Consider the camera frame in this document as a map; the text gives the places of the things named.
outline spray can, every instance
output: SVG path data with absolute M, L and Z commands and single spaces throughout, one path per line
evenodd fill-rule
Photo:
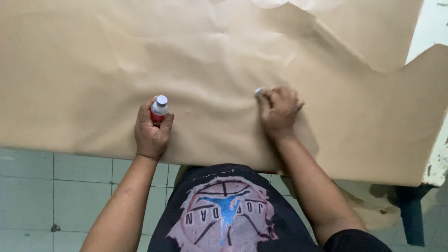
M 165 96 L 158 96 L 151 105 L 151 121 L 154 126 L 160 128 L 160 124 L 168 113 L 168 99 Z

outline paper sheet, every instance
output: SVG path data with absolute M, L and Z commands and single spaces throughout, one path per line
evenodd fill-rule
M 132 158 L 138 107 L 163 94 L 176 115 L 163 161 L 276 172 L 253 92 L 290 85 L 307 102 L 298 135 L 332 178 L 417 185 L 448 106 L 448 50 L 371 68 L 404 64 L 416 2 L 347 1 L 317 21 L 249 0 L 7 0 L 0 144 Z

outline basketball graphic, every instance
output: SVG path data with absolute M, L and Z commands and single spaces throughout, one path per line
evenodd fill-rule
M 195 186 L 168 236 L 181 251 L 257 251 L 257 243 L 278 239 L 274 208 L 266 189 L 243 177 L 216 177 Z

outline right hand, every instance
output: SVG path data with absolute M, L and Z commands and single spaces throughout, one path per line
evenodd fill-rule
M 288 87 L 263 90 L 257 95 L 260 117 L 268 137 L 277 142 L 294 137 L 293 125 L 296 114 L 304 105 L 297 91 Z
M 150 110 L 152 103 L 156 99 L 157 96 L 154 96 L 140 106 L 134 127 L 134 135 L 137 143 L 137 155 L 159 161 L 168 148 L 174 114 L 167 113 L 160 128 L 153 126 Z

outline tile floor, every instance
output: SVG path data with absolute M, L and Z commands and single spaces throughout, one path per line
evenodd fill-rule
M 0 149 L 0 251 L 77 252 L 131 161 L 52 152 Z M 139 252 L 147 249 L 174 186 L 179 165 L 162 164 L 151 186 Z M 314 237 L 279 175 L 261 174 L 284 195 Z M 448 251 L 448 186 L 424 214 L 426 248 L 406 244 L 403 225 L 372 234 L 394 252 Z M 53 224 L 61 231 L 52 233 Z

